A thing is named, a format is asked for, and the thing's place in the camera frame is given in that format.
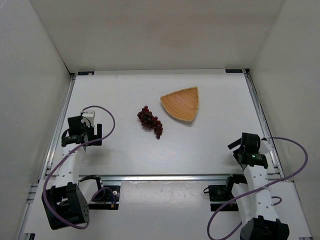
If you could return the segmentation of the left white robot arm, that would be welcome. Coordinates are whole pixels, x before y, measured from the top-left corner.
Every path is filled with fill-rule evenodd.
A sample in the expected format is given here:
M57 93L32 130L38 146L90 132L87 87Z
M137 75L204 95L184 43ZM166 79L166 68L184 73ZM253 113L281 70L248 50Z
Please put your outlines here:
M67 119L68 129L61 136L62 156L67 157L57 169L52 187L45 191L53 210L73 225L87 224L90 220L89 206L79 187L79 172L86 147L75 152L72 149L102 137L102 125L97 124L95 134L95 112L85 111Z

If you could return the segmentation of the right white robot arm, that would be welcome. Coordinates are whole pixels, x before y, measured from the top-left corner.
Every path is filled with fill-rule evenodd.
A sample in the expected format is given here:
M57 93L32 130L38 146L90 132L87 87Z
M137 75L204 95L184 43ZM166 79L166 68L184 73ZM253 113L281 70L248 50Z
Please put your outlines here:
M257 134L242 133L241 138L228 145L238 147L233 156L243 175L232 175L227 184L241 216L241 240L287 240L289 226L282 223L272 202L268 183L268 161L260 153L261 139Z

